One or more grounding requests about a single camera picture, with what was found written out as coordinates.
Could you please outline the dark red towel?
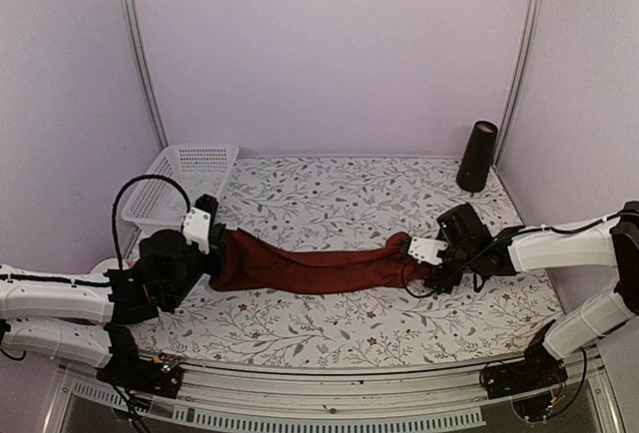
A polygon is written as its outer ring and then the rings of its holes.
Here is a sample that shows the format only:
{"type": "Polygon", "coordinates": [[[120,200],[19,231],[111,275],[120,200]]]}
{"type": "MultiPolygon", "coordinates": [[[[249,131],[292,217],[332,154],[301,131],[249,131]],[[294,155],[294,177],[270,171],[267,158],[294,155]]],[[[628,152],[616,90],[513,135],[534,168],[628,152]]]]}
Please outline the dark red towel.
{"type": "Polygon", "coordinates": [[[405,232],[368,250],[288,251],[248,232],[228,230],[222,237],[221,270],[209,285],[216,291],[272,288],[303,295],[348,293],[376,287],[402,288],[424,280],[432,266],[402,249],[405,232]]]}

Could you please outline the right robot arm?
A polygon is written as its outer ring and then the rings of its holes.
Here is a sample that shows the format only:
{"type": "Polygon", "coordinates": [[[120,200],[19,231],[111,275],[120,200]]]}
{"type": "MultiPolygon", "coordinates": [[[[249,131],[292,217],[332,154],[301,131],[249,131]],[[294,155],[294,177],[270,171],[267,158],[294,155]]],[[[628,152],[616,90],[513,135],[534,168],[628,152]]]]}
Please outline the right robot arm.
{"type": "Polygon", "coordinates": [[[516,368],[516,380],[536,389],[555,365],[585,344],[638,315],[638,205],[628,202],[613,214],[565,225],[517,225],[493,235],[470,204],[441,215],[438,236],[415,237],[408,255],[431,266],[425,281],[433,294],[451,292],[463,274],[480,291],[496,276],[548,268],[606,266],[617,277],[579,308],[545,325],[531,340],[516,368]]]}

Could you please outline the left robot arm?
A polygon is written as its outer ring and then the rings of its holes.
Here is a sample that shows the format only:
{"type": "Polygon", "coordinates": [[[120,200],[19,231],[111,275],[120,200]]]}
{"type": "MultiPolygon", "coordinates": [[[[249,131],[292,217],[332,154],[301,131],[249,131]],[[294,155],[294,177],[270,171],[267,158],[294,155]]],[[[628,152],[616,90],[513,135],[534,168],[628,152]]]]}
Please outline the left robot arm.
{"type": "Polygon", "coordinates": [[[129,268],[86,275],[1,268],[1,347],[109,367],[128,387],[148,379],[130,325],[175,313],[205,274],[220,270],[218,223],[208,233],[163,229],[129,268]]]}

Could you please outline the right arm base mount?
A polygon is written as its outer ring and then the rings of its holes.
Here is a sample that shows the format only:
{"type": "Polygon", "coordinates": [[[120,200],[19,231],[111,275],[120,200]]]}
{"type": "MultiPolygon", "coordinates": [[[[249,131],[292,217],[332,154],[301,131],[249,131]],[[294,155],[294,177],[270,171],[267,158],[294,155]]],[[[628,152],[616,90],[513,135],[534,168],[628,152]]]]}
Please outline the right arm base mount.
{"type": "Polygon", "coordinates": [[[554,358],[540,339],[531,342],[520,361],[486,366],[479,373],[479,383],[489,399],[559,386],[567,379],[563,360],[554,358]]]}

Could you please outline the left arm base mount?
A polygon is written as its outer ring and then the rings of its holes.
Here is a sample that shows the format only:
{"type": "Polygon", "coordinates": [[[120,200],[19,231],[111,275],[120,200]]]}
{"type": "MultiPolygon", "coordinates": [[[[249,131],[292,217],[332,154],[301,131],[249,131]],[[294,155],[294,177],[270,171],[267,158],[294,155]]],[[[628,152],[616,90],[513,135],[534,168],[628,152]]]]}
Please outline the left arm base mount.
{"type": "Polygon", "coordinates": [[[126,392],[176,399],[182,386],[184,369],[165,361],[116,355],[104,367],[96,369],[96,377],[126,392]]]}

